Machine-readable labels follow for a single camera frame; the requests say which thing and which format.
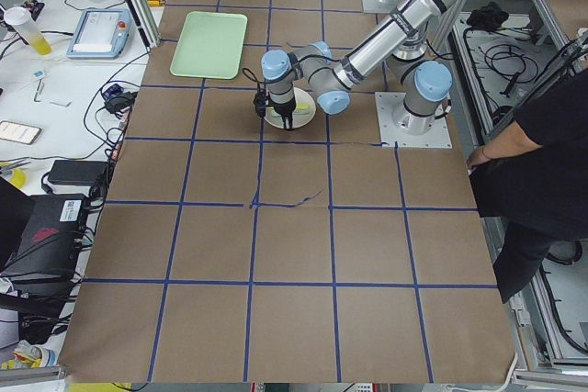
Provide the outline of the person's hand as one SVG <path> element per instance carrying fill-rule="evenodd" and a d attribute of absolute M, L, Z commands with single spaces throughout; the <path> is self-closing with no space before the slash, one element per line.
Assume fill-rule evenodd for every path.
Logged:
<path fill-rule="evenodd" d="M 491 160 L 492 158 L 484 152 L 483 146 L 476 148 L 467 159 L 468 174 L 472 174 L 477 167 L 490 162 Z"/>

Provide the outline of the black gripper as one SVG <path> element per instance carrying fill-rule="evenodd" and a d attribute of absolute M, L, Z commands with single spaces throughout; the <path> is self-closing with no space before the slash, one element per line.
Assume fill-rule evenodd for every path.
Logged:
<path fill-rule="evenodd" d="M 283 129 L 293 130 L 295 96 L 269 94 L 269 105 L 282 117 Z"/>

